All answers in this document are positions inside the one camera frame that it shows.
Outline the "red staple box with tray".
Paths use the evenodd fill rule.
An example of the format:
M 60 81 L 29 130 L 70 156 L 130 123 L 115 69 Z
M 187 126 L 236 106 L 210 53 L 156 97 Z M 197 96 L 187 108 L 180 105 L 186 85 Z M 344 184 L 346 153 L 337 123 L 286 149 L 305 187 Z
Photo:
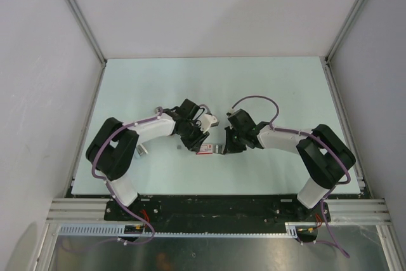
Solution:
M 196 153 L 197 155 L 212 155 L 212 154 L 222 154 L 223 153 L 223 146 L 220 144 L 202 144 L 200 146 L 199 151 Z

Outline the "black silver stapler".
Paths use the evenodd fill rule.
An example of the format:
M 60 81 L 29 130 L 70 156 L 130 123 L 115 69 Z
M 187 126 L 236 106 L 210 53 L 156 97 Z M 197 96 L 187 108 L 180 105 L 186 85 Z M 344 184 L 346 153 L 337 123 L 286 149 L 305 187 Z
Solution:
M 162 107 L 157 107 L 157 108 L 155 109 L 155 113 L 156 113 L 156 114 L 162 113 L 162 111 L 163 111 L 163 108 L 162 108 Z

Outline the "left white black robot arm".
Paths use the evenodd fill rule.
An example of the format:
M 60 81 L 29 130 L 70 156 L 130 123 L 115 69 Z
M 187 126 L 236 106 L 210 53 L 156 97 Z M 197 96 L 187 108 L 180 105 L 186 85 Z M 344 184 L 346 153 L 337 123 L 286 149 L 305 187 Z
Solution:
M 102 180 L 119 203 L 119 214 L 133 220 L 140 212 L 136 201 L 139 192 L 128 171 L 136 148 L 156 138 L 178 135 L 189 151 L 199 152 L 210 128 L 217 123 L 218 119 L 206 106 L 189 99 L 173 108 L 158 107 L 153 117 L 127 124 L 110 117 L 97 132 L 85 156 L 91 163 L 92 176 Z

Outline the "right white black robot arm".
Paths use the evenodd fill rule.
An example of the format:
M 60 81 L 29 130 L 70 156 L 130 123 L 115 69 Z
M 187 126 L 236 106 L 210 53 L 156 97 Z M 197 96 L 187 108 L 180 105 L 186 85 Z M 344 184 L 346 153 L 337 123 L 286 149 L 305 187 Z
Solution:
M 351 182 L 349 170 L 355 165 L 353 152 L 333 130 L 319 124 L 308 131 L 273 127 L 268 122 L 256 124 L 243 109 L 227 113 L 223 154 L 238 154 L 250 149 L 277 149 L 300 156 L 309 179 L 292 205 L 293 215 L 307 221 L 315 207 L 328 197 L 337 185 Z

